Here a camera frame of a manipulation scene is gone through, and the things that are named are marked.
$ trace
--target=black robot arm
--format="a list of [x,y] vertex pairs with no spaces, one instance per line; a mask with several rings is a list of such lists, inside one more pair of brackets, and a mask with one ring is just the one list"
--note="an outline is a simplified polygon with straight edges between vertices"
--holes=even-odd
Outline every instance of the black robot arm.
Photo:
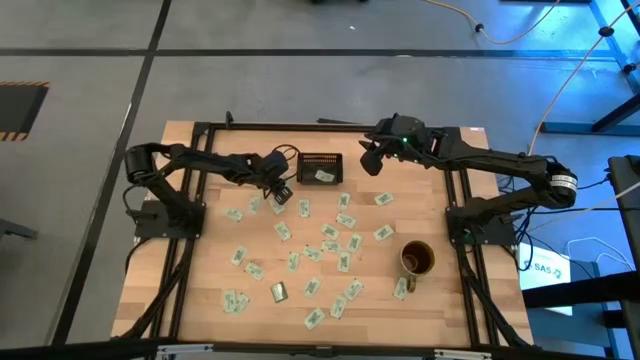
[[360,162],[370,175],[380,172],[382,157],[396,157],[427,169],[476,169],[523,178],[531,185],[491,199],[472,198],[464,207],[451,209],[463,227],[484,225],[496,215],[532,206],[563,209],[575,202],[577,177],[554,157],[475,148],[462,140],[459,128],[429,128],[416,118],[397,114],[380,120],[365,137],[371,141],[360,141],[366,149]]
[[[169,159],[160,169],[156,168],[155,153]],[[131,147],[124,160],[127,180],[146,187],[159,200],[145,201],[141,211],[131,214],[138,225],[136,236],[140,237],[183,238],[200,234],[204,207],[176,191],[165,179],[178,169],[205,171],[238,185],[254,185],[263,190],[265,198],[273,194],[281,205],[293,195],[280,178],[289,169],[287,159],[276,150],[265,157],[253,153],[219,155],[181,144],[148,143]]]

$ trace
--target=metal bracket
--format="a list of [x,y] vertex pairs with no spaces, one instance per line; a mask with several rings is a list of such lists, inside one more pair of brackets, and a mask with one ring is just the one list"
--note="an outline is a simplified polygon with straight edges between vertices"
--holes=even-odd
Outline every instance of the metal bracket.
[[445,210],[449,235],[456,244],[465,245],[514,245],[513,225],[510,215],[497,215],[488,224],[472,226],[465,224],[451,214],[451,208]]
[[196,354],[213,352],[213,344],[162,345],[158,346],[158,355]]
[[475,351],[436,349],[435,358],[442,360],[491,360],[491,354]]
[[316,357],[328,359],[334,356],[332,346],[316,346]]
[[140,209],[141,214],[137,218],[138,226],[136,227],[135,236],[141,238],[199,238],[202,232],[202,223],[204,221],[204,213],[206,204],[198,204],[193,202],[194,218],[188,226],[169,226],[170,220],[167,214],[167,207],[157,200],[145,201]]

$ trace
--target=gray floor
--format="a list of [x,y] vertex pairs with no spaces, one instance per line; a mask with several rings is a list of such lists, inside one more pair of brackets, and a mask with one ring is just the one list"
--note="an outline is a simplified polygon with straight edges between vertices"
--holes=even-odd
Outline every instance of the gray floor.
[[[544,9],[497,0],[450,3],[470,11],[500,39],[525,29]],[[616,0],[598,3],[608,20],[622,10]],[[60,0],[42,6],[0,0],[0,47],[144,48],[160,4]],[[621,22],[620,32],[630,34],[621,44],[637,39],[629,26]],[[507,48],[585,50],[597,30],[588,8],[561,6],[544,26]],[[476,39],[458,14],[418,0],[372,0],[364,6],[333,0],[321,7],[304,0],[175,1],[160,47],[498,48]],[[0,58],[2,80],[52,83],[29,139],[0,143],[0,167],[11,170],[0,176],[0,217],[41,232],[34,242],[9,237],[0,243],[2,348],[45,342],[140,65],[140,58]],[[167,120],[221,121],[227,110],[244,122],[326,117],[368,124],[399,112],[434,126],[483,126],[492,147],[523,151],[576,65],[516,59],[156,58],[129,143],[159,140]],[[615,62],[589,61],[550,119],[592,122],[631,95]],[[640,117],[629,123],[640,123]],[[637,153],[639,145],[635,138],[542,135],[536,151],[556,155],[587,184],[604,177],[608,157]],[[109,336],[132,240],[133,225],[120,200],[125,186],[120,176],[72,328],[73,342]],[[612,195],[610,186],[602,185],[581,193],[577,205]],[[133,194],[133,204],[141,197]],[[534,225],[544,220],[534,218]],[[630,258],[619,215],[588,214],[580,220],[554,223],[536,235],[559,251],[570,239],[598,236]],[[594,260],[605,250],[576,244],[572,254]],[[601,266],[605,273],[625,270],[607,259]]]

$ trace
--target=mug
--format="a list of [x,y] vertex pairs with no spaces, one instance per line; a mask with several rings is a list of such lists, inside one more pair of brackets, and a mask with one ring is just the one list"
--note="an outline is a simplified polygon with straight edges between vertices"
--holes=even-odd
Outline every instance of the mug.
[[423,241],[413,240],[406,243],[400,250],[400,263],[402,268],[409,273],[407,291],[416,290],[419,276],[425,276],[435,264],[433,249]]

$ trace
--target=mug handle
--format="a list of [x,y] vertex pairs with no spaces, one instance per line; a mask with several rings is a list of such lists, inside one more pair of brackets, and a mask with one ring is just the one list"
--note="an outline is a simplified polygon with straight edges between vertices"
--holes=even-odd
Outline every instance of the mug handle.
[[409,275],[409,281],[407,281],[407,291],[412,293],[416,291],[416,283],[418,278],[415,275]]

